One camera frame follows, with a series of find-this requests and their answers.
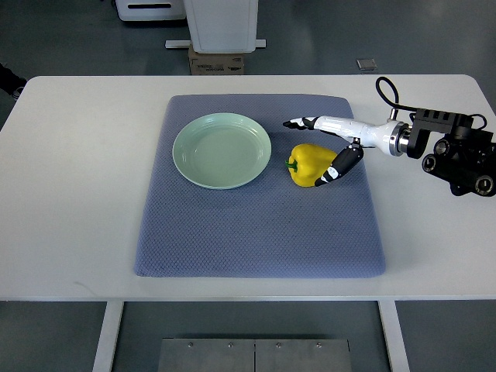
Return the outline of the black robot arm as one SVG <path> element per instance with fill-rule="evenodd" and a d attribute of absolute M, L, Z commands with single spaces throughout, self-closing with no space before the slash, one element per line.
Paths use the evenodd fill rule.
<path fill-rule="evenodd" d="M 423 171 L 448 182 L 455 196 L 495 195 L 494 134 L 486 130 L 485 116 L 402 105 L 387 77 L 379 77 L 375 87 L 391 107 L 391 154 L 420 159 Z"/>

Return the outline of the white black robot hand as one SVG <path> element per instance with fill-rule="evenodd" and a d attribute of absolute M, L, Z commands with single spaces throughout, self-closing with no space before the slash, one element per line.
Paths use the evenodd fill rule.
<path fill-rule="evenodd" d="M 337 157 L 324 174 L 315 181 L 314 187 L 328 184 L 346 175 L 363 159 L 365 148 L 378 148 L 387 155 L 399 156 L 401 151 L 398 141 L 400 135 L 408 129 L 407 124 L 394 120 L 382 126 L 372 126 L 352 119 L 332 116 L 292 119 L 284 122 L 283 126 L 298 130 L 317 129 L 349 142 L 337 153 Z"/>

